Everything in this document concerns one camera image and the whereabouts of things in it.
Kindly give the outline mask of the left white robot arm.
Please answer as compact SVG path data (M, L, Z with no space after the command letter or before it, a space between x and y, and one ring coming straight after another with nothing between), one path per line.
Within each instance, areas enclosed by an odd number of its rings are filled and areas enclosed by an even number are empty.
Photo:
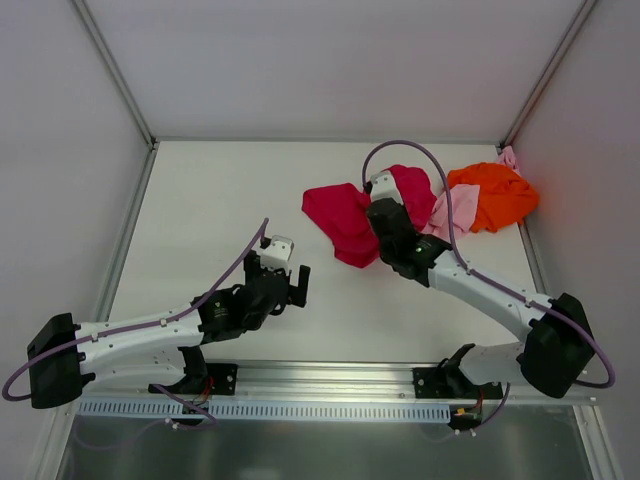
M288 269L269 268L262 258L249 252L243 283L195 297L184 316L167 311L119 324L52 317L27 347L31 406L62 406L100 388L204 390L209 372L202 346L235 340L288 306L306 305L310 267L300 266L293 284Z

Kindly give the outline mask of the magenta t shirt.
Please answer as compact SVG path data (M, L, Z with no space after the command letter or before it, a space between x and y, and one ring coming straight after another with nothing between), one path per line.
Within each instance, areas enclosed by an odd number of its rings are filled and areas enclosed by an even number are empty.
M418 230L423 229L436 203L427 173L402 165L393 165L389 171L412 224ZM366 217L370 203L368 194L351 183L343 183L305 191L301 210L331 240L337 260L365 268L379 257L379 242Z

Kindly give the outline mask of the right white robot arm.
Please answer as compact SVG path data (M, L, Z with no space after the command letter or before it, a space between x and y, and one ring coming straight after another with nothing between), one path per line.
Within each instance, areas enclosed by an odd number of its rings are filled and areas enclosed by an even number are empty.
M441 376L451 395L465 397L495 382L528 384L559 399L576 385L595 354L579 300L569 294L552 299L506 287L461 264L450 243L418 232L405 207L393 199L374 201L366 217L379 241L381 260L394 272L463 301L516 338L502 345L460 347Z

